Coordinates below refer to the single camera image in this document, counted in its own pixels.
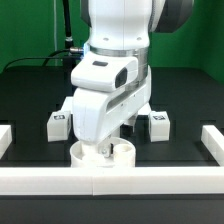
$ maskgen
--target green wall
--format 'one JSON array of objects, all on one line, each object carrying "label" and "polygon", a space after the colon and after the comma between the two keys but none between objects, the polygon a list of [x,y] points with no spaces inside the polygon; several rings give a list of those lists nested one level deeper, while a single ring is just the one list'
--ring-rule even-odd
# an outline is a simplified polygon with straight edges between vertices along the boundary
[{"label": "green wall", "polygon": [[172,34],[151,35],[152,67],[194,67],[224,82],[224,1],[195,0],[192,17]]},{"label": "green wall", "polygon": [[[88,37],[79,18],[79,0],[70,0],[75,44]],[[58,45],[64,46],[62,1],[57,0]],[[10,60],[54,51],[53,0],[1,0],[0,71]],[[224,82],[224,1],[195,0],[189,21],[172,34],[151,34],[152,67],[201,68]],[[24,62],[39,65],[40,61]]]}]

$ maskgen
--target white cylindrical cup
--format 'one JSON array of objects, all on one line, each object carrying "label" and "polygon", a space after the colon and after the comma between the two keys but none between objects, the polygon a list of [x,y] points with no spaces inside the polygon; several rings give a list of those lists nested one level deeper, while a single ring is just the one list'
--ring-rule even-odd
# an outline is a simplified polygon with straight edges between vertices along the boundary
[{"label": "white cylindrical cup", "polygon": [[114,146],[115,167],[135,167],[135,147],[130,144],[118,144]]}]

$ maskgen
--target robot end effector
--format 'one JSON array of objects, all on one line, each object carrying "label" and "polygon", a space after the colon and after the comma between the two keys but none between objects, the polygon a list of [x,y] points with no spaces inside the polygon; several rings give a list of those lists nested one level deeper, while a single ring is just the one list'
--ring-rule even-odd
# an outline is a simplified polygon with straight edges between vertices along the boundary
[{"label": "robot end effector", "polygon": [[[111,16],[105,12],[109,3]],[[192,6],[193,0],[81,0],[81,16],[92,32],[90,52],[72,72],[72,83],[80,87],[73,100],[80,141],[98,144],[149,101],[148,32],[174,32]]]}]

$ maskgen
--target black cable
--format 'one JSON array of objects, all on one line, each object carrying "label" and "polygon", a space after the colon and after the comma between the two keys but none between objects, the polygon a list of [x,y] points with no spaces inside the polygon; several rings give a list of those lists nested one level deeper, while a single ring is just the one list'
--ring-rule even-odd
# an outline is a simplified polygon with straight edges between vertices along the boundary
[{"label": "black cable", "polygon": [[[61,53],[65,53],[65,52],[70,52],[70,49],[57,50],[57,51],[51,53],[50,55],[48,55],[48,58],[46,58],[46,60],[45,60],[44,63],[42,64],[42,66],[46,66],[46,64],[47,64],[48,61],[50,60],[49,58],[54,57],[55,55],[58,55],[58,54],[61,54]],[[80,60],[80,55],[82,55],[82,54],[83,54],[82,52],[76,52],[75,54],[72,53],[71,55],[72,55],[72,56],[78,56],[79,59],[77,59],[77,60]]]},{"label": "black cable", "polygon": [[53,53],[51,53],[50,55],[48,55],[48,57],[46,58],[46,60],[44,61],[44,63],[42,64],[42,66],[46,66],[46,64],[48,63],[48,61],[50,60],[49,58],[54,57],[57,54],[61,54],[61,53],[65,53],[65,52],[69,52],[69,49],[63,49],[63,50],[57,50],[54,51]]},{"label": "black cable", "polygon": [[[13,60],[13,61],[10,61],[9,63],[7,63],[5,65],[5,67],[3,68],[3,72],[5,72],[11,64],[13,64],[15,62],[18,62],[18,61],[25,61],[25,60],[43,60],[43,59],[45,59],[45,60],[48,59],[48,61],[49,61],[49,60],[57,60],[57,59],[62,60],[64,58],[65,57],[26,57],[26,58],[18,58],[16,60]],[[75,60],[80,60],[80,57],[71,56],[71,58],[74,58]]]}]

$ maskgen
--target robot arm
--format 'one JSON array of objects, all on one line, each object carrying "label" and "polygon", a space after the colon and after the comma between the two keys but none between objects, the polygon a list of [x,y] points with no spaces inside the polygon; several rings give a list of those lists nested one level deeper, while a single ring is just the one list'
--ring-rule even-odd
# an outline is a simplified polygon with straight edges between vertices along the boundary
[{"label": "robot arm", "polygon": [[[192,14],[194,0],[151,0],[149,32],[172,33]],[[91,27],[89,0],[81,1],[81,18]]]},{"label": "robot arm", "polygon": [[83,156],[97,154],[100,143],[148,104],[148,32],[175,31],[189,17],[192,4],[193,0],[81,0],[82,18],[91,26],[90,51],[71,80],[78,86],[73,127]]}]

